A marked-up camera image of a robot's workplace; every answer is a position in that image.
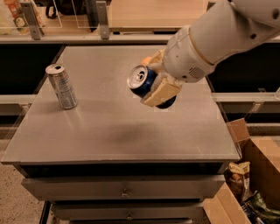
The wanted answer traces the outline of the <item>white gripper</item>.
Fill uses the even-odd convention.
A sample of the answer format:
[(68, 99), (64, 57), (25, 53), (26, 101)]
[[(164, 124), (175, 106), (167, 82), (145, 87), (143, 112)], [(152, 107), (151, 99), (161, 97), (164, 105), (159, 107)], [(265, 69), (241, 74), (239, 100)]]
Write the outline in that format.
[(147, 66), (156, 71), (165, 71), (171, 77), (159, 77), (149, 85), (150, 90), (142, 97), (141, 103), (156, 107), (177, 95), (184, 82), (198, 82), (208, 76), (215, 65), (207, 62), (193, 45), (190, 29), (181, 28), (168, 41), (165, 50), (158, 50), (148, 59)]

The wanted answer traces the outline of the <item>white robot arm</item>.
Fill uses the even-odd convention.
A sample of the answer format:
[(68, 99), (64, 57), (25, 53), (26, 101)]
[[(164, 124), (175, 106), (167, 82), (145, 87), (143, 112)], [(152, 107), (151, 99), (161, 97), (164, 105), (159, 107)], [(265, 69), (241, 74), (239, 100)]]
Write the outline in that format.
[(156, 107), (185, 83), (208, 76), (226, 58), (277, 37), (279, 14), (280, 0), (219, 0), (147, 61), (158, 77), (141, 103)]

